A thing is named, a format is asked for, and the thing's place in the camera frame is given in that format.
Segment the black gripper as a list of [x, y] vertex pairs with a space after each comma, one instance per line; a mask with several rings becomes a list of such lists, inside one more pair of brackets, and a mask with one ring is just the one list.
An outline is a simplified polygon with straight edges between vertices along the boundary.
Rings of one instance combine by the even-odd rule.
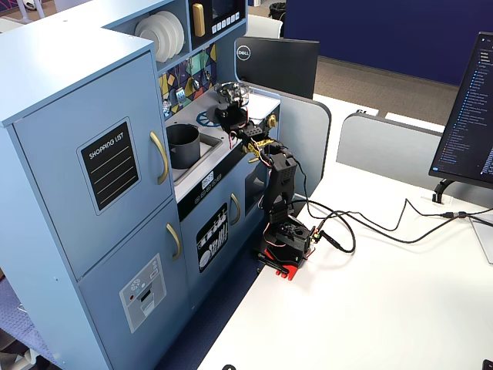
[[239, 92], [233, 97], [233, 106], [229, 108], [232, 93], [229, 90], [218, 90], [218, 105], [214, 110], [216, 121], [223, 131], [233, 134], [243, 142], [259, 141], [267, 138], [267, 129], [263, 124], [256, 125], [247, 116], [247, 105], [250, 101], [248, 92]]

